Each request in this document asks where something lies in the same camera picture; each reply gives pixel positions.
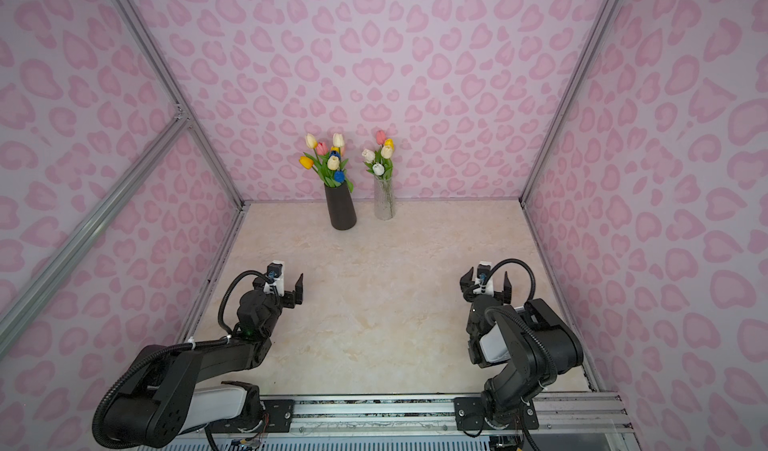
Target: vase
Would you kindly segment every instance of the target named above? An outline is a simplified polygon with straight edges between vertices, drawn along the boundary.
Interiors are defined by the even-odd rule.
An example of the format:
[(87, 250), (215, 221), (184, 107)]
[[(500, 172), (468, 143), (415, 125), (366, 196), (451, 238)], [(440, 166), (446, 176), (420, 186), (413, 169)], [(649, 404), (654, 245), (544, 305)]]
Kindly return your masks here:
[(339, 187), (326, 186), (326, 203), (331, 226), (339, 231), (350, 229), (357, 223), (355, 205), (352, 203), (350, 188), (345, 184)]
[(390, 220), (395, 216), (395, 195), (392, 189), (392, 178), (373, 179), (373, 214), (380, 220)]

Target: pink patterned wallpaper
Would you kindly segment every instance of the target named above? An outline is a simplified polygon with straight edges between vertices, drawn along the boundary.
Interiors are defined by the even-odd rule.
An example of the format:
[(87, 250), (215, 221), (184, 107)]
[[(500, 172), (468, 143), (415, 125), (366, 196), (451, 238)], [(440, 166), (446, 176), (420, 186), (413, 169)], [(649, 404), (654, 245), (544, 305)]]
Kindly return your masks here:
[(106, 0), (0, 0), (0, 315), (169, 122)]
[(135, 0), (246, 199), (320, 198), (302, 136), (395, 139), (399, 196), (518, 196), (600, 0)]
[(0, 448), (100, 449), (96, 405), (142, 347), (177, 342), (233, 215), (182, 135), (0, 362)]
[(534, 194), (648, 451), (768, 448), (768, 0), (628, 0)]

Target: bouquet of tulips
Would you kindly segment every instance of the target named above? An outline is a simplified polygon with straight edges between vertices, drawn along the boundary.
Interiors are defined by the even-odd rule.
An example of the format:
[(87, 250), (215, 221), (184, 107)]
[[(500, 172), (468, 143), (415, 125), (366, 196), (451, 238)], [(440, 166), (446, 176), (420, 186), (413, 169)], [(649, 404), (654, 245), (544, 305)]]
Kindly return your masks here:
[(325, 143), (317, 142), (311, 133), (307, 133), (305, 141), (306, 147), (314, 150), (315, 155), (312, 157), (309, 153), (304, 153), (299, 158), (301, 165), (306, 169), (313, 169), (326, 186), (339, 187), (346, 183), (352, 192), (354, 185), (346, 177), (344, 170), (349, 159), (341, 160), (344, 155), (344, 137), (338, 133), (334, 134), (331, 149), (328, 149)]
[(392, 155), (395, 153), (395, 143), (388, 139), (383, 130), (376, 132), (378, 150), (364, 149), (362, 159), (368, 166), (368, 172), (381, 180), (392, 177)]

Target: black cable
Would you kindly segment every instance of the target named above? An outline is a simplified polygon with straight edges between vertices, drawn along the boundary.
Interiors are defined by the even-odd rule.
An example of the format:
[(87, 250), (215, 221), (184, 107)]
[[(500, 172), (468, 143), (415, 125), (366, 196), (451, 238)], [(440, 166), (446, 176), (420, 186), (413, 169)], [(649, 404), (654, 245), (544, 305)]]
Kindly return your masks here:
[(465, 417), (462, 418), (462, 427), (464, 427), (464, 421), (466, 420), (466, 418), (480, 418), (480, 430), (477, 431), (477, 434), (469, 434), (464, 429), (462, 429), (462, 432), (465, 435), (467, 435), (468, 437), (470, 437), (470, 438), (476, 438), (476, 437), (480, 436), (482, 434), (483, 430), (485, 429), (485, 417), (481, 416), (479, 414), (472, 415), (472, 416), (465, 416)]
[(532, 300), (533, 296), (536, 294), (536, 278), (533, 275), (533, 270), (528, 264), (525, 263), (525, 261), (520, 261), (519, 259), (514, 259), (513, 257), (505, 259), (504, 261), (499, 261), (493, 268), (491, 268), (490, 272), (485, 275), (485, 280), (482, 282), (483, 289), (485, 289), (485, 284), (491, 282), (491, 276), (493, 276), (493, 273), (495, 273), (499, 267), (504, 266), (504, 264), (519, 264), (523, 266), (523, 268), (528, 272), (528, 276), (531, 278), (531, 290), (528, 292), (528, 299), (526, 301)]
[(205, 437), (208, 439), (208, 444), (210, 445), (211, 451), (219, 451), (219, 446), (216, 446), (216, 441), (214, 441), (214, 435), (210, 431), (210, 427), (205, 427)]
[[(195, 349), (223, 346), (228, 342), (229, 340), (227, 340), (225, 337), (216, 341), (199, 341), (198, 343), (195, 343)], [(104, 397), (101, 398), (101, 402), (98, 404), (98, 406), (96, 406), (94, 419), (91, 423), (91, 433), (93, 434), (94, 439), (96, 439), (96, 443), (98, 443), (100, 446), (110, 449), (126, 449), (138, 446), (138, 443), (126, 443), (125, 441), (120, 441), (119, 439), (112, 439), (105, 435), (103, 432), (102, 428), (104, 427), (104, 418), (107, 416), (107, 411), (109, 411), (109, 408), (118, 397), (118, 390), (120, 390), (126, 381), (128, 381), (133, 375), (138, 373), (141, 369), (144, 369), (146, 366), (149, 366), (154, 361), (159, 360), (161, 357), (171, 353), (191, 350), (192, 347), (192, 343), (181, 343), (164, 347), (161, 350), (157, 350), (154, 353), (151, 353), (143, 360), (140, 360), (138, 363), (135, 363), (130, 368), (128, 368), (128, 371), (123, 373), (123, 376), (115, 381), (112, 387), (109, 388), (109, 390), (104, 394)]]
[(540, 382), (540, 384), (545, 387), (554, 383), (555, 379), (558, 379), (558, 367), (554, 364), (552, 354), (550, 354), (544, 344), (542, 344), (542, 341), (539, 341), (536, 337), (536, 333), (534, 333), (533, 330), (528, 327), (528, 324), (526, 324), (525, 321), (523, 321), (516, 312), (507, 311), (503, 307), (489, 307), (485, 310), (485, 320), (491, 324), (496, 323), (496, 320), (492, 316), (493, 313), (499, 313), (502, 316), (507, 317), (510, 321), (514, 322), (524, 333), (531, 337), (538, 349), (542, 351), (542, 354), (544, 355), (544, 361), (547, 363), (547, 379), (545, 379), (543, 383)]
[(225, 330), (227, 334), (232, 334), (232, 328), (226, 325), (224, 322), (224, 308), (226, 307), (226, 302), (230, 299), (230, 294), (232, 294), (232, 291), (234, 291), (235, 286), (237, 286), (237, 283), (240, 283), (245, 276), (258, 276), (261, 279), (263, 279), (266, 283), (272, 284), (275, 282), (274, 279), (267, 276), (264, 273), (260, 273), (259, 271), (243, 271), (242, 273), (238, 274), (234, 281), (230, 284), (229, 287), (226, 288), (226, 292), (224, 293), (224, 297), (221, 298), (221, 304), (219, 305), (219, 327), (221, 329)]
[(525, 436), (525, 440), (528, 441), (531, 444), (531, 449), (533, 451), (542, 451), (538, 446), (536, 446), (536, 442), (533, 441), (533, 437), (531, 436), (531, 432), (528, 431), (528, 427), (525, 426), (525, 419), (523, 421), (523, 436)]

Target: robotic arm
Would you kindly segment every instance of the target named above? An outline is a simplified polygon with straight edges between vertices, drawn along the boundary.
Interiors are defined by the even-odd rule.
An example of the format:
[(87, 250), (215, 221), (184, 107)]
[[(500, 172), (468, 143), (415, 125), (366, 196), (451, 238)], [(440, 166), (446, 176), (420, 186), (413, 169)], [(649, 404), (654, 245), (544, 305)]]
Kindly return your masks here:
[[(254, 289), (240, 298), (238, 323), (229, 328), (224, 308), (235, 285), (255, 275)], [(221, 374), (253, 369), (270, 350), (270, 337), (283, 308), (303, 300), (302, 274), (292, 292), (284, 291), (283, 263), (267, 272), (245, 271), (230, 284), (219, 307), (220, 326), (227, 335), (216, 341), (151, 345), (140, 351), (128, 371), (107, 391), (96, 408), (93, 436), (106, 448), (166, 446), (179, 433), (217, 420), (243, 432), (262, 421), (259, 388), (248, 383), (195, 390), (200, 381)]]
[[(528, 300), (519, 308), (510, 305), (512, 284), (506, 274), (503, 293), (494, 293), (491, 281), (499, 267), (512, 263), (523, 266), (531, 277)], [(486, 381), (476, 403), (476, 413), (482, 415), (480, 431), (487, 424), (494, 429), (523, 429), (527, 434), (538, 427), (531, 399), (559, 374), (581, 366), (584, 350), (552, 308), (534, 299), (536, 281), (523, 261), (508, 259), (493, 268), (481, 263), (477, 278), (473, 274), (471, 269), (459, 281), (462, 295), (472, 303), (467, 320), (469, 359), (480, 367), (505, 363), (496, 377)]]

